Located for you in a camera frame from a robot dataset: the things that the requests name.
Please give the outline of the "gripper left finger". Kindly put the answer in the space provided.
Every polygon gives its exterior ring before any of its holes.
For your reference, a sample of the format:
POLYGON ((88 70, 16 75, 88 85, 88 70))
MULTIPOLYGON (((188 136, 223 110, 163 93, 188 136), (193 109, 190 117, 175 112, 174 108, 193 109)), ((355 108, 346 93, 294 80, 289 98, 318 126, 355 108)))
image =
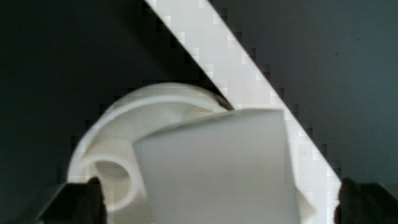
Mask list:
POLYGON ((106 224, 106 206, 99 178, 67 183, 37 218, 39 224, 106 224))

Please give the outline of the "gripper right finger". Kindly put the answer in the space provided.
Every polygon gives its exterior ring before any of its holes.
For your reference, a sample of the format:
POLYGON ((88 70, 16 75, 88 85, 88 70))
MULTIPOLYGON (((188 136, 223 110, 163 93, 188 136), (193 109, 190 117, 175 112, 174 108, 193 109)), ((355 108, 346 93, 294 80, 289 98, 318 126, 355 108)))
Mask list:
POLYGON ((334 224, 398 224, 398 183, 341 180, 334 224))

